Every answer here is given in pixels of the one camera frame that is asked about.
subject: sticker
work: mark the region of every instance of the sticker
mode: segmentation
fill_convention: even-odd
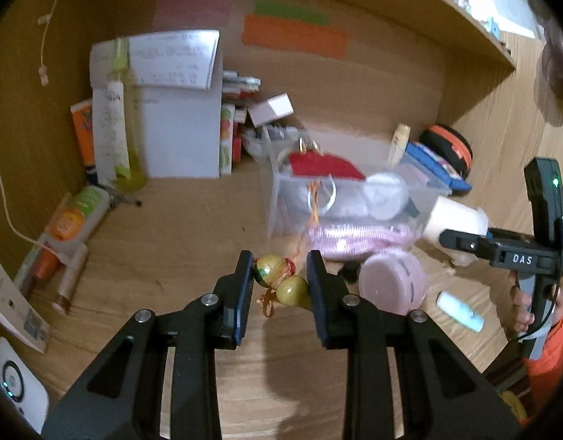
[[[42,320],[32,310],[29,310],[23,328],[33,339],[43,341],[46,338],[46,333],[42,324]]]
[[[307,52],[343,60],[348,37],[346,33],[326,26],[248,14],[244,21],[242,40],[252,46]]]
[[[274,16],[285,20],[298,20],[312,25],[328,26],[328,15],[319,11],[310,10],[304,6],[281,3],[279,1],[258,1],[254,14],[261,16]]]
[[[92,215],[92,212],[96,210],[96,207],[98,207],[101,201],[101,193],[92,187],[87,187],[75,196],[71,206],[72,208],[80,210],[82,215],[88,218]]]

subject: green bottle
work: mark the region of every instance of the green bottle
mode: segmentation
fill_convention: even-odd
[[[107,104],[113,135],[114,185],[120,192],[132,193],[141,189],[147,177],[139,162],[137,127],[129,92],[133,90],[129,69],[129,40],[114,42],[113,70],[108,73]]]

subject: orange tube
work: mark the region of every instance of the orange tube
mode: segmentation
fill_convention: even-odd
[[[88,182],[98,184],[95,163],[95,144],[92,134],[92,99],[78,102],[70,107],[71,118],[74,121],[74,131],[78,139],[80,154],[84,162],[84,170]]]

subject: pink round container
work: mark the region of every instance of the pink round container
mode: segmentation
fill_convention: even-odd
[[[359,294],[377,308],[406,315],[424,301],[428,282],[420,261],[401,250],[374,254],[359,272]]]

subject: orange sticky note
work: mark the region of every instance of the orange sticky note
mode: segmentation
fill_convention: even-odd
[[[347,51],[348,37],[346,33],[328,26],[248,14],[242,40],[252,46],[308,52],[342,60]]]

